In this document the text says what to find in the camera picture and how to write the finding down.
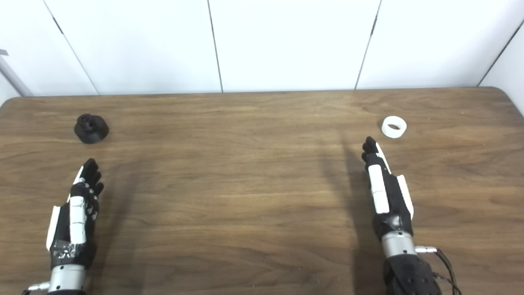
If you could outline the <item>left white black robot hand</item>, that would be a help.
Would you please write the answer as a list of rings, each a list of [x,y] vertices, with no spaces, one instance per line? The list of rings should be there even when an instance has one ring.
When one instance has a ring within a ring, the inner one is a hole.
[[[80,265],[89,269],[97,254],[94,240],[99,198],[104,184],[99,165],[89,158],[79,169],[67,201],[54,206],[45,246],[50,254],[50,268]]]

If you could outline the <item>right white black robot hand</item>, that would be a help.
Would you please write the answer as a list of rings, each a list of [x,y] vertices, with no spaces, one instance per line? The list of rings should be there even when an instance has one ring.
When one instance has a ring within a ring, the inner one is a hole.
[[[362,159],[369,179],[369,192],[375,214],[373,230],[378,239],[387,233],[401,231],[413,236],[414,206],[406,179],[395,176],[379,143],[368,136],[362,145]]]

